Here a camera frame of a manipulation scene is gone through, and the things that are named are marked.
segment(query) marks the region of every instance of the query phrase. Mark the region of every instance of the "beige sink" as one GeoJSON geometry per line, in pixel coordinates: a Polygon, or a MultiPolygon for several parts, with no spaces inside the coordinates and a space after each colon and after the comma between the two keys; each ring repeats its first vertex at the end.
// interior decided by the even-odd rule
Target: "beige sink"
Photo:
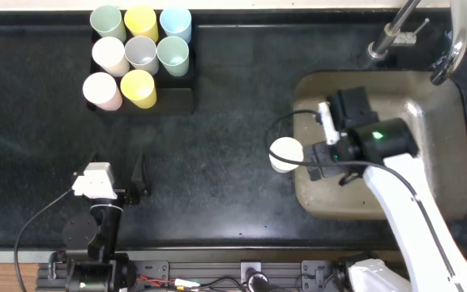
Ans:
{"type": "MultiPolygon", "coordinates": [[[[339,89],[365,86],[373,110],[381,120],[403,118],[425,162],[426,176],[444,218],[467,214],[467,130],[459,88],[447,80],[434,86],[430,72],[320,72],[304,77],[295,88],[295,110],[317,110],[318,104],[339,89]]],[[[302,145],[325,140],[322,126],[307,114],[295,115],[295,139],[302,145]]],[[[295,170],[300,204],[317,217],[336,219],[385,218],[374,195],[359,179],[345,187],[342,175],[312,182],[307,169],[295,170]]]]}

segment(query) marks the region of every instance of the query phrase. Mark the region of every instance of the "faucet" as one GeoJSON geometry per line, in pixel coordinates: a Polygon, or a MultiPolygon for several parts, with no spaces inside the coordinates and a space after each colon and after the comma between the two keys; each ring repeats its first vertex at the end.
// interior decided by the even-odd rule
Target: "faucet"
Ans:
{"type": "MultiPolygon", "coordinates": [[[[387,56],[388,47],[394,44],[394,40],[401,33],[401,26],[420,1],[409,0],[399,10],[394,20],[385,25],[378,40],[371,42],[368,46],[367,53],[371,58],[380,60],[387,56]]],[[[430,77],[433,85],[441,85],[457,69],[467,48],[467,0],[450,0],[450,11],[452,13],[452,46],[448,54],[436,64],[434,73],[430,77]]]]}

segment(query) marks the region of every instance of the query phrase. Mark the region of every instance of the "black countertop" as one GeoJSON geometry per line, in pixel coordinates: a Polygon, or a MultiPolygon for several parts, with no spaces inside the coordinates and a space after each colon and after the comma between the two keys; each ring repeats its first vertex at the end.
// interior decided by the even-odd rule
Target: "black countertop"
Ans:
{"type": "MultiPolygon", "coordinates": [[[[411,48],[365,62],[366,46],[395,11],[194,13],[198,78],[193,115],[101,117],[81,93],[91,60],[88,12],[0,14],[0,248],[70,187],[93,152],[122,179],[144,152],[153,195],[128,207],[118,247],[395,248],[386,221],[325,220],[298,203],[292,174],[263,149],[268,124],[292,109],[298,81],[315,71],[417,70],[447,48],[449,11],[419,11],[430,24],[411,48]]],[[[467,115],[467,56],[454,80],[467,115]]],[[[282,135],[292,135],[288,123],[282,135]]],[[[71,197],[24,235],[29,248],[61,247],[61,230],[88,203],[71,197]]],[[[467,218],[450,223],[467,248],[467,218]]]]}

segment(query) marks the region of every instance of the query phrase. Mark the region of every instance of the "yellow cup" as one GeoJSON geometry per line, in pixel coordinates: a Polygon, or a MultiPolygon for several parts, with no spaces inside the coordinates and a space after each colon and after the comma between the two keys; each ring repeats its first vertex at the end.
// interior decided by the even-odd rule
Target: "yellow cup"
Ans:
{"type": "Polygon", "coordinates": [[[120,82],[120,89],[125,97],[140,109],[148,109],[156,103],[154,79],[143,70],[127,72],[120,82]]]}
{"type": "Polygon", "coordinates": [[[149,6],[136,6],[126,12],[124,22],[133,36],[148,37],[154,42],[158,41],[158,23],[156,13],[149,6]]]}

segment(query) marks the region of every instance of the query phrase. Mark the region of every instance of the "plastic cup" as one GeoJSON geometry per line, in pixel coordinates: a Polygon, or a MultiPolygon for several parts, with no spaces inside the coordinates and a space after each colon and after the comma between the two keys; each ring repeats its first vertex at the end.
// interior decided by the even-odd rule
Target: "plastic cup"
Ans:
{"type": "Polygon", "coordinates": [[[100,6],[89,16],[89,23],[102,37],[116,37],[126,41],[126,29],[123,26],[122,13],[113,5],[100,6]]]}
{"type": "Polygon", "coordinates": [[[123,76],[120,89],[124,96],[140,109],[148,109],[156,103],[154,79],[143,70],[133,70],[123,76]]]}
{"type": "Polygon", "coordinates": [[[117,83],[113,76],[104,72],[97,72],[86,78],[82,93],[88,101],[103,110],[118,110],[122,105],[122,94],[117,83]]]}
{"type": "Polygon", "coordinates": [[[155,75],[160,67],[156,51],[156,44],[146,36],[135,36],[126,43],[127,61],[134,68],[145,70],[151,75],[155,75]]]}
{"type": "Polygon", "coordinates": [[[186,8],[168,8],[161,12],[160,24],[167,36],[181,37],[188,44],[192,38],[192,15],[186,8]]]}
{"type": "Polygon", "coordinates": [[[158,41],[158,23],[156,13],[149,6],[136,6],[126,12],[124,22],[133,36],[148,37],[154,42],[158,41]]]}
{"type": "Polygon", "coordinates": [[[129,71],[126,49],[116,37],[102,37],[92,50],[93,60],[114,77],[122,77],[129,71]]]}
{"type": "Polygon", "coordinates": [[[172,76],[183,76],[188,71],[188,45],[177,36],[168,36],[158,44],[158,58],[172,76]]]}
{"type": "MultiPolygon", "coordinates": [[[[275,140],[272,146],[270,146],[270,150],[272,150],[276,155],[292,161],[302,161],[304,159],[302,145],[296,139],[290,137],[282,137],[275,140]]],[[[298,165],[282,162],[271,154],[269,155],[269,161],[272,163],[273,169],[281,174],[287,173],[298,167],[298,165]]]]}

